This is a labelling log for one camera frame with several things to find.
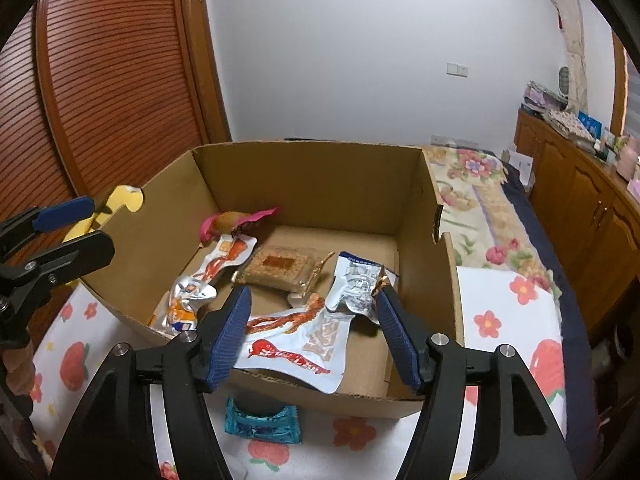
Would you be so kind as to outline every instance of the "person's hand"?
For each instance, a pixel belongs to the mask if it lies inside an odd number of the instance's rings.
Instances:
[[[6,385],[16,396],[26,395],[33,388],[36,367],[33,365],[33,344],[19,350],[4,350],[2,362],[6,368]]]

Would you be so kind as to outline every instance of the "metal screw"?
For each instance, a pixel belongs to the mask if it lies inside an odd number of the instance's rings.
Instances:
[[[438,345],[438,346],[444,346],[446,344],[449,344],[449,338],[444,334],[440,334],[440,333],[433,334],[431,336],[431,341],[433,342],[434,345]]]
[[[120,356],[126,354],[129,350],[131,350],[131,346],[128,343],[118,343],[111,349],[111,353]]]
[[[500,353],[505,357],[513,357],[516,355],[516,349],[511,345],[501,345]]]
[[[195,341],[198,333],[195,330],[185,330],[184,332],[180,332],[178,339],[183,343],[190,343],[191,341]]]

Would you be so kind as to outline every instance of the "blue gripper pad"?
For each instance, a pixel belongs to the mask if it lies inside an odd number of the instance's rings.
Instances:
[[[75,224],[94,213],[94,201],[80,196],[68,202],[42,209],[33,221],[33,230],[37,233],[50,233],[65,225]]]
[[[215,390],[229,375],[236,364],[238,352],[244,341],[246,322],[251,315],[251,290],[245,286],[238,295],[231,313],[220,330],[220,335],[211,346],[211,361],[207,374],[207,385]]]
[[[412,390],[420,389],[422,379],[418,373],[418,352],[384,290],[376,296],[376,309],[380,328],[385,335],[386,344],[389,346],[400,379]]]

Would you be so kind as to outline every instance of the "cabinet handle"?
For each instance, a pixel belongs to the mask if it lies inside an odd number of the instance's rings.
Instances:
[[[591,225],[596,221],[596,216],[598,215],[598,211],[600,211],[600,206],[602,205],[602,200],[598,200],[598,206],[596,207],[596,211],[593,212],[593,216],[591,217]]]
[[[608,207],[604,208],[604,211],[602,212],[602,216],[600,216],[600,221],[598,222],[598,227],[596,227],[596,231],[600,228],[600,226],[602,225],[602,221],[604,220],[604,215],[607,214],[608,211]]]

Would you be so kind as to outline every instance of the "bed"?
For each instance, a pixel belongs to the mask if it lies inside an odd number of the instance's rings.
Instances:
[[[503,165],[492,154],[431,146],[425,147],[424,151],[446,204],[440,231],[448,231],[452,235],[456,260],[460,266],[461,293],[464,285],[464,273],[461,270],[476,267],[517,272],[550,294],[547,314],[557,319],[558,338],[558,320],[562,319],[562,421],[566,426],[566,442],[579,478],[586,478],[596,457],[598,438],[586,329],[574,294],[529,205],[517,171],[509,165]],[[38,431],[38,443],[44,451],[55,454],[56,446],[89,378],[104,355],[122,340],[129,341],[135,347],[146,346],[87,290],[79,287],[50,327],[34,359],[38,375],[32,391],[36,401],[32,421]],[[487,343],[493,349],[500,341],[489,338]],[[69,360],[69,352],[77,348],[82,348],[84,358],[81,364],[86,373],[82,374],[78,384],[74,383],[69,388],[68,378],[65,383],[68,372],[65,362]],[[256,441],[224,433],[225,399],[228,394],[229,391],[223,389],[208,398],[209,414],[227,461],[238,471],[234,477],[249,480],[270,478],[273,472],[278,471],[279,478],[305,476],[323,480],[365,478],[367,475],[379,478],[382,473],[385,477],[393,478],[418,417],[415,414],[400,421],[367,420],[357,417],[333,418],[307,411],[301,420],[304,434],[302,446],[256,444]],[[166,435],[161,398],[161,390],[155,388],[152,392],[152,414],[156,450],[164,478],[175,480],[178,475]],[[468,403],[465,403],[463,431],[468,428],[465,432],[467,437],[469,433],[472,435],[474,426],[473,420],[464,420],[470,412],[468,408]],[[368,437],[359,440],[351,438],[352,434]],[[462,470],[455,469],[452,479],[462,478]]]
[[[502,184],[502,190],[516,210],[529,239],[538,250],[543,265],[553,271],[554,281],[562,292],[559,308],[562,315],[562,354],[566,389],[566,444],[579,478],[586,478],[595,466],[599,447],[598,417],[591,379],[591,348],[587,330],[575,294],[525,195],[518,171],[509,164],[505,164],[505,168],[507,181]]]
[[[452,235],[456,263],[514,270],[554,295],[561,321],[566,442],[586,478],[598,455],[591,348],[560,262],[520,183],[518,171],[491,152],[424,148],[445,202],[441,231]]]

